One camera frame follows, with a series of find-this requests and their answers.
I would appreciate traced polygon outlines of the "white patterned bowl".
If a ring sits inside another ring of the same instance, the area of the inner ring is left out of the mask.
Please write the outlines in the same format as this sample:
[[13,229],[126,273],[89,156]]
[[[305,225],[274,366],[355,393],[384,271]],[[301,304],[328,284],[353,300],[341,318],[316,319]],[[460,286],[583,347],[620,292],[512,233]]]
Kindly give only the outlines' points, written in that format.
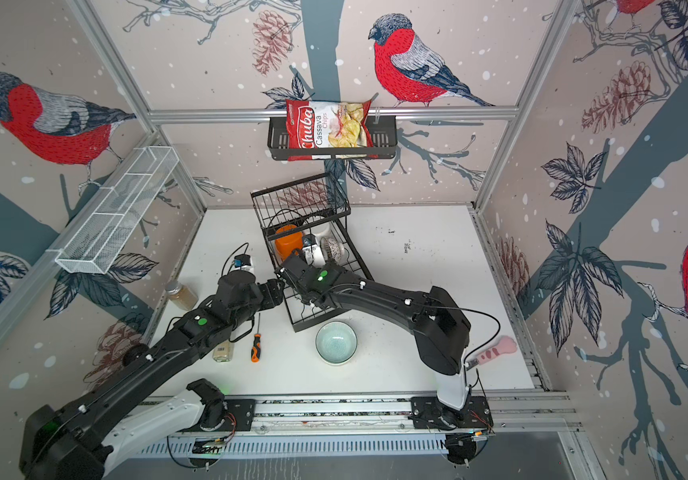
[[338,265],[344,265],[346,263],[348,252],[341,242],[332,237],[325,236],[320,240],[320,246],[327,261],[334,262]]

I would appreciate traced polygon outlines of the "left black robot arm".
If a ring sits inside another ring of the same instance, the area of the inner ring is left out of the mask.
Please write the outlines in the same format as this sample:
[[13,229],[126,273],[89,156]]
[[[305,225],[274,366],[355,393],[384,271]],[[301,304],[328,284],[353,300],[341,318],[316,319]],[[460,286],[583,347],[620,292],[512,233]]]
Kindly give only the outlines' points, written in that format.
[[33,412],[25,422],[19,470],[27,479],[62,479],[67,473],[100,479],[113,450],[104,440],[114,427],[166,381],[228,340],[243,322],[282,303],[284,288],[278,279],[259,283],[248,271],[221,277],[215,294],[101,386],[58,410],[45,405]]

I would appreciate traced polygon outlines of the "white ceramic bowl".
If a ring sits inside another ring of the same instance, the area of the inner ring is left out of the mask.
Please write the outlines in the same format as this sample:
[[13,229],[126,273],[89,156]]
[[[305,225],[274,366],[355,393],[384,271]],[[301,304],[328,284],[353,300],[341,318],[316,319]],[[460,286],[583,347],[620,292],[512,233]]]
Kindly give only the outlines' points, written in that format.
[[329,237],[331,235],[331,224],[329,222],[325,222],[320,225],[313,226],[311,228],[311,233],[317,239]]

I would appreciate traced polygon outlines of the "orange plastic bowl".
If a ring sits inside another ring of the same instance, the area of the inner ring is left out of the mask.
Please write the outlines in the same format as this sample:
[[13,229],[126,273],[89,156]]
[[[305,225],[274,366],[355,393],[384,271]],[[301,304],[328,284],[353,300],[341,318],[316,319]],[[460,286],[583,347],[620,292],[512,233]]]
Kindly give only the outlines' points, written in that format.
[[280,262],[284,262],[294,251],[303,248],[303,232],[295,224],[287,224],[277,229],[278,238],[274,240]]

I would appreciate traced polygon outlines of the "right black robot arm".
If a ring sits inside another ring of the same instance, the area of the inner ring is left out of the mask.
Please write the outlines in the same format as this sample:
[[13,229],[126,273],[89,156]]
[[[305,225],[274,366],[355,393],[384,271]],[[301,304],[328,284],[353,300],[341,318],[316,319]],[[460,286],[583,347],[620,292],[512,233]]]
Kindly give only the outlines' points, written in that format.
[[471,324],[445,289],[402,290],[332,261],[312,266],[298,255],[289,256],[276,273],[302,303],[355,310],[391,322],[413,335],[418,355],[430,369],[447,376],[461,372]]

